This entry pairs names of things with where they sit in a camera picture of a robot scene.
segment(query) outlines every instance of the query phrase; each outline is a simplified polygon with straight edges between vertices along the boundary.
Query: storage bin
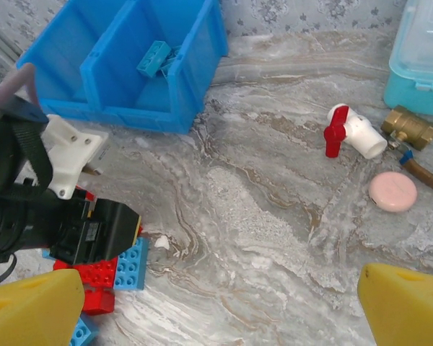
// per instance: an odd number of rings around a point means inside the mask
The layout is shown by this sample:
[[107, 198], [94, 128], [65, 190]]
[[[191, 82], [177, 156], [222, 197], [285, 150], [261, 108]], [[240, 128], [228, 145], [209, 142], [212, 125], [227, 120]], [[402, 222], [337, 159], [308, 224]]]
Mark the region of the storage bin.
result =
[[[157, 42], [175, 55], [147, 75]], [[69, 0], [17, 67], [36, 65], [46, 113], [187, 133], [227, 51], [218, 0]]]
[[433, 115], [433, 0], [408, 0], [390, 57], [384, 95], [388, 107], [402, 105]]

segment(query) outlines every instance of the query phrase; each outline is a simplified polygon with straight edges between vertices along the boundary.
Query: lego brick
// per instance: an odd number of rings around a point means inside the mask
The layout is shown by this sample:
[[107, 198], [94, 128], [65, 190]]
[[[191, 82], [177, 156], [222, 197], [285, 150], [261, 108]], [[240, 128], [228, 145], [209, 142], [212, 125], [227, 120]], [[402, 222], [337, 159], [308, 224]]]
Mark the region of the lego brick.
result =
[[154, 41], [136, 69], [149, 78], [154, 77], [171, 50], [164, 41]]
[[64, 263], [63, 261], [60, 261], [57, 259], [55, 261], [55, 264], [53, 265], [53, 270], [59, 270], [59, 269], [71, 269], [72, 266], [68, 265], [67, 263]]
[[54, 258], [52, 258], [52, 256], [50, 256], [50, 250], [48, 249], [42, 249], [42, 257], [46, 258], [47, 260], [53, 260]]
[[138, 238], [134, 246], [118, 257], [114, 290], [142, 290], [146, 275], [149, 240]]
[[76, 189], [85, 191], [85, 194], [86, 194], [85, 198], [87, 200], [89, 200], [90, 202], [93, 202], [96, 200], [96, 196], [93, 193], [91, 193], [90, 191], [85, 190], [83, 187], [76, 185]]
[[53, 265], [53, 270], [58, 269], [76, 269], [82, 282], [92, 287], [112, 288], [114, 286], [115, 269], [117, 267], [118, 258], [111, 261], [101, 261], [93, 265], [68, 265], [62, 261], [56, 260]]
[[100, 330], [85, 314], [80, 315], [69, 346], [88, 346]]
[[114, 293], [106, 288], [96, 288], [95, 290], [85, 290], [85, 302], [82, 311], [89, 315], [110, 314], [114, 311]]

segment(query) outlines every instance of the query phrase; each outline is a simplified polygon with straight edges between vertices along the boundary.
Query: floral wallpaper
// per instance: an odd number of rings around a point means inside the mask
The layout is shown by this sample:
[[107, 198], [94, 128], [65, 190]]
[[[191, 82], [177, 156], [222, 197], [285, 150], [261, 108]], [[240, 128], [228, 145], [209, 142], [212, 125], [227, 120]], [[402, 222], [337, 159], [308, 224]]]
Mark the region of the floral wallpaper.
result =
[[220, 0], [233, 36], [394, 28], [406, 0]]
[[[26, 49], [66, 0], [0, 0], [0, 28]], [[394, 28], [406, 0], [220, 0], [230, 36]]]

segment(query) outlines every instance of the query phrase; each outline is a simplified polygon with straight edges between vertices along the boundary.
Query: brass ball valve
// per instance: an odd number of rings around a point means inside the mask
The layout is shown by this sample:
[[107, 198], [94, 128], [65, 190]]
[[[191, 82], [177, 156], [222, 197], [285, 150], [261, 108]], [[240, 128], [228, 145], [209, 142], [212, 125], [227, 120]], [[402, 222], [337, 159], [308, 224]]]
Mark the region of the brass ball valve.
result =
[[433, 122], [422, 119], [403, 106], [397, 106], [388, 114], [381, 129], [401, 142], [411, 144], [416, 150], [423, 150], [433, 141]]

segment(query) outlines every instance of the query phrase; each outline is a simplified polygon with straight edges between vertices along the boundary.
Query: black cable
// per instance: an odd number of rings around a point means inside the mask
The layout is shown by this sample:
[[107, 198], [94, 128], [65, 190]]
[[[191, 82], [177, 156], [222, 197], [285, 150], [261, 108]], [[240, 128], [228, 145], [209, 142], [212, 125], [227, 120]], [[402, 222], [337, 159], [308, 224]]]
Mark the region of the black cable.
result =
[[16, 264], [17, 264], [16, 255], [12, 254], [12, 256], [13, 256], [12, 263], [10, 264], [10, 266], [8, 267], [8, 269], [3, 274], [0, 275], [0, 283], [2, 281], [4, 281], [7, 277], [9, 277], [11, 275], [11, 273], [13, 272], [14, 268], [16, 267]]

